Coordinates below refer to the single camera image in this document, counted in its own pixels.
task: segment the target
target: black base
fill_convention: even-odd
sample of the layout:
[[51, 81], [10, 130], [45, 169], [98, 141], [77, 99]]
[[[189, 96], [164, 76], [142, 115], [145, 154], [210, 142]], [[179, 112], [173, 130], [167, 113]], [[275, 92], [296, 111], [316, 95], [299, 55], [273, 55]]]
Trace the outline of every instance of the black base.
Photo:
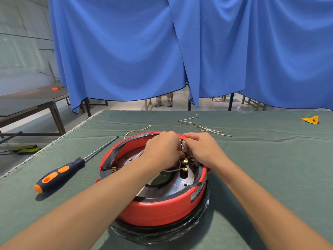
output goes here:
[[115, 219], [111, 229], [117, 235], [135, 243], [155, 245], [177, 239], [197, 225], [209, 204], [210, 190], [207, 188], [198, 206], [185, 218], [162, 226], [135, 226]]

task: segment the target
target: screwdriver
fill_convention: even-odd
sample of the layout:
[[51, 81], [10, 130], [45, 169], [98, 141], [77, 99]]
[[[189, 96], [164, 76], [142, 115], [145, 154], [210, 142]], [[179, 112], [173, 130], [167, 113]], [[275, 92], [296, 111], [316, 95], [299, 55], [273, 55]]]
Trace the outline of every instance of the screwdriver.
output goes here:
[[109, 144], [114, 142], [119, 136], [107, 142], [105, 145], [98, 148], [96, 151], [93, 151], [88, 156], [82, 158], [79, 157], [75, 161], [66, 164], [60, 168], [57, 168], [45, 176], [42, 177], [34, 186], [34, 189], [38, 193], [45, 193], [57, 189], [62, 184], [66, 183], [75, 173], [77, 173], [80, 169], [84, 168], [86, 165], [86, 161], [93, 155], [96, 155], [104, 148], [106, 148]]

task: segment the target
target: white sneaker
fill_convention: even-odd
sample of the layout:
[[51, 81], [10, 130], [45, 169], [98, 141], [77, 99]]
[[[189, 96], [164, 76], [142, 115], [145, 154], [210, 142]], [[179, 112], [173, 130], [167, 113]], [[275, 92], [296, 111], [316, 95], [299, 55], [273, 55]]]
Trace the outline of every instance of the white sneaker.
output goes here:
[[167, 98], [166, 101], [165, 101], [165, 104], [166, 104], [167, 107], [172, 107], [171, 99]]
[[154, 105], [156, 108], [162, 106], [162, 102], [161, 102], [161, 99], [159, 97], [156, 98], [156, 103]]

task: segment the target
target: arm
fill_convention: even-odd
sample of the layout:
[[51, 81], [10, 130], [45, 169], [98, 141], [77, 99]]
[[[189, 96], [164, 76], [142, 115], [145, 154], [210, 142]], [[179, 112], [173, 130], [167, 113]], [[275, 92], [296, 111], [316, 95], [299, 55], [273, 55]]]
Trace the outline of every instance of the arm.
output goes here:
[[213, 169], [243, 206], [269, 250], [333, 250], [333, 246], [227, 158], [208, 133], [185, 133], [196, 159]]
[[144, 154], [64, 202], [5, 243], [1, 250], [85, 250], [93, 247], [144, 185], [182, 155], [174, 132], [147, 142]]

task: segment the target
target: green pedal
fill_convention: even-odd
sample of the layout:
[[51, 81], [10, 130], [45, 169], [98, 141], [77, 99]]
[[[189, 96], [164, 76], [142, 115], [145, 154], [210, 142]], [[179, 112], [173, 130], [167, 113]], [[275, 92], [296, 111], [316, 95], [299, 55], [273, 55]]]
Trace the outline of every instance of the green pedal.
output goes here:
[[23, 150], [23, 149], [33, 149], [33, 148], [37, 148], [37, 145], [14, 147], [13, 152], [18, 152], [18, 151]]
[[22, 149], [22, 150], [18, 151], [17, 154], [36, 153], [36, 152], [38, 152], [39, 150], [41, 150], [41, 148]]

